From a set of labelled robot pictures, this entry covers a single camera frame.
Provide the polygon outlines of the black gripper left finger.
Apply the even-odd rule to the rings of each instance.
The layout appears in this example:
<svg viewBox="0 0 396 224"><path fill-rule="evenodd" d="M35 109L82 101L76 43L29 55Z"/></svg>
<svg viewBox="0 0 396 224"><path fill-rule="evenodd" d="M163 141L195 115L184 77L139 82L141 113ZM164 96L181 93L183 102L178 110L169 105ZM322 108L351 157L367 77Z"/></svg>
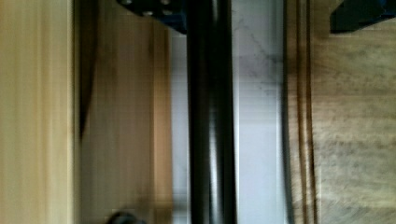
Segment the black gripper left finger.
<svg viewBox="0 0 396 224"><path fill-rule="evenodd" d="M152 17L165 26L187 33L187 0L116 0L118 4L140 17Z"/></svg>

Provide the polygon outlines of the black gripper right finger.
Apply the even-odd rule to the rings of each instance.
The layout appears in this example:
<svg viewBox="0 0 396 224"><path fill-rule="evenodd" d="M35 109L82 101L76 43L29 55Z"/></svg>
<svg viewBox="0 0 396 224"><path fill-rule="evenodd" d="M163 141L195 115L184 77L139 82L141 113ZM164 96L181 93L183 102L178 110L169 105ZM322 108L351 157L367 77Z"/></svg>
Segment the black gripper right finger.
<svg viewBox="0 0 396 224"><path fill-rule="evenodd" d="M393 19L396 0L344 0L330 16L330 33L351 33Z"/></svg>

